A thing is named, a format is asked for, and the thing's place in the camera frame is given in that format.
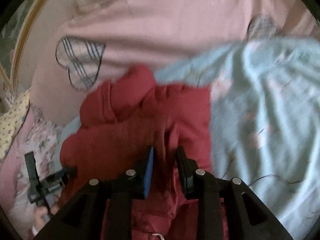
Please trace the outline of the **person's left hand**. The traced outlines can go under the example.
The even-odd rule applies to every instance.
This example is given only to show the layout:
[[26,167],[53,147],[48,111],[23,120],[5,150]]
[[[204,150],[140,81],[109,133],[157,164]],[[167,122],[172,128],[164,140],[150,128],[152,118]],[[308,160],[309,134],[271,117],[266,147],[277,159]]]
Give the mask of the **person's left hand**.
[[36,236],[39,231],[47,224],[44,221],[44,216],[48,214],[48,209],[45,206],[36,207],[34,210],[34,223],[31,229],[33,236]]

